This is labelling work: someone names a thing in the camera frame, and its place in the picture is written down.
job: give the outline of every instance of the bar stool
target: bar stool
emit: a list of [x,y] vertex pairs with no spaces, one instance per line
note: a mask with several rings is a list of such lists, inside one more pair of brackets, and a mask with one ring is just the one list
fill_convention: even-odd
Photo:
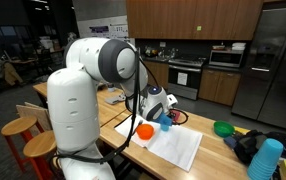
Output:
[[46,131],[31,139],[24,147],[23,154],[30,158],[39,179],[51,179],[52,172],[45,160],[45,155],[56,149],[53,131]]
[[6,124],[2,130],[1,134],[5,137],[6,142],[8,143],[10,150],[15,157],[16,162],[18,163],[22,172],[25,172],[23,163],[29,161],[29,159],[21,159],[19,153],[17,152],[14,143],[11,139],[11,136],[16,134],[21,134],[25,143],[31,140],[33,137],[29,131],[29,128],[36,125],[40,132],[44,132],[41,125],[38,123],[37,118],[35,116],[21,117],[15,119],[8,124]]

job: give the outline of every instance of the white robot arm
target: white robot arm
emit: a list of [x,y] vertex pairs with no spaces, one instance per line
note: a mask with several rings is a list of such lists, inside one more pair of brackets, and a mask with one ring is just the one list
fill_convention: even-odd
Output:
[[[134,100],[138,89],[134,84],[138,83],[140,90],[147,85],[147,71],[142,63],[137,64],[137,57],[135,47],[123,41],[79,39],[66,49],[66,68],[49,77],[48,106],[59,154],[73,154],[98,162],[87,163],[82,158],[60,159],[66,179],[114,179],[111,168],[102,162],[95,145],[100,133],[96,81],[120,83],[130,110],[136,112]],[[147,120],[169,111],[162,87],[150,88],[144,102],[137,111]]]

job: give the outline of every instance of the kitchen cabinet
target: kitchen cabinet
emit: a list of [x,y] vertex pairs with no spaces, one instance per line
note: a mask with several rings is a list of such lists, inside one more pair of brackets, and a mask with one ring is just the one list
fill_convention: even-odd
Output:
[[202,73],[199,98],[232,106],[241,75],[205,69]]
[[129,36],[251,40],[263,0],[127,0]]
[[[164,89],[168,88],[168,74],[169,74],[169,65],[166,63],[144,61],[145,66],[151,71],[157,80],[158,84]],[[153,77],[148,74],[149,80],[148,83],[151,85],[156,85]]]

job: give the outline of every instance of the green plate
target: green plate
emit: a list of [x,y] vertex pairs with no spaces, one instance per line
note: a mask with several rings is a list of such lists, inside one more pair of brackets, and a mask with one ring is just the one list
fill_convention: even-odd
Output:
[[234,127],[224,121],[216,121],[214,123],[214,132],[220,137],[228,137],[231,136],[234,133],[235,129]]

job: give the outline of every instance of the stainless steel refrigerator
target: stainless steel refrigerator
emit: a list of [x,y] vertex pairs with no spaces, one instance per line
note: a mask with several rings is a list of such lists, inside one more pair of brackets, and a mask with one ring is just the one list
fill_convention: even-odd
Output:
[[232,113],[286,128],[286,8],[264,9]]

